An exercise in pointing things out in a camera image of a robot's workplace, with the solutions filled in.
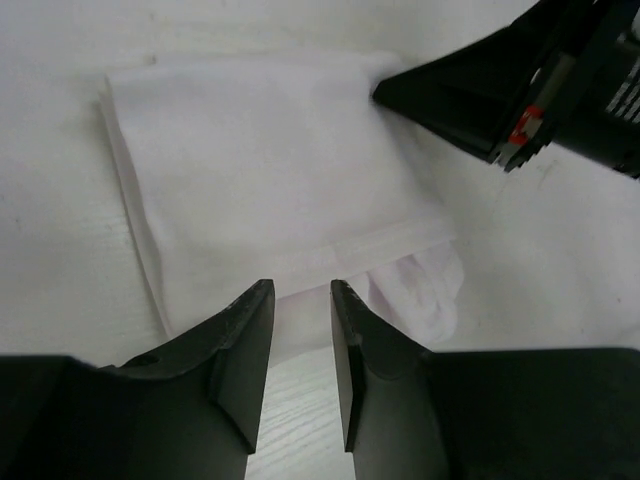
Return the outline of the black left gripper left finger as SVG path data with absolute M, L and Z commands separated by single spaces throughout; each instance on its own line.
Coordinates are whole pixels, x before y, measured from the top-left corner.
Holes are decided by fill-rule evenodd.
M 261 280 L 122 366 L 1 359 L 5 479 L 241 479 L 256 450 L 275 311 Z

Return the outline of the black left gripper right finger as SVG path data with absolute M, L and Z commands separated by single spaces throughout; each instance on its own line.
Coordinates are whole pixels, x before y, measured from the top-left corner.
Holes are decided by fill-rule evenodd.
M 344 445 L 359 479 L 635 479 L 639 354 L 430 351 L 331 284 Z

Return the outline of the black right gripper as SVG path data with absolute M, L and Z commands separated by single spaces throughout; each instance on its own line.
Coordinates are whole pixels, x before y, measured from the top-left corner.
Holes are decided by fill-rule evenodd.
M 506 172 L 557 144 L 636 179 L 638 17 L 636 1 L 538 1 L 495 33 L 381 81 L 373 99 Z M 418 108 L 441 90 L 509 102 L 526 87 L 516 118 Z

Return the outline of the white tank top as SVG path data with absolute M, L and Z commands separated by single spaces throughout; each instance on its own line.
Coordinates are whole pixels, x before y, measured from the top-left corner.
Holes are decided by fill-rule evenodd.
M 452 221 L 413 127 L 371 100 L 403 66 L 304 49 L 162 55 L 106 76 L 101 110 L 169 337 L 260 279 L 275 285 L 277 358 L 329 342 L 338 279 L 415 341 L 452 336 Z

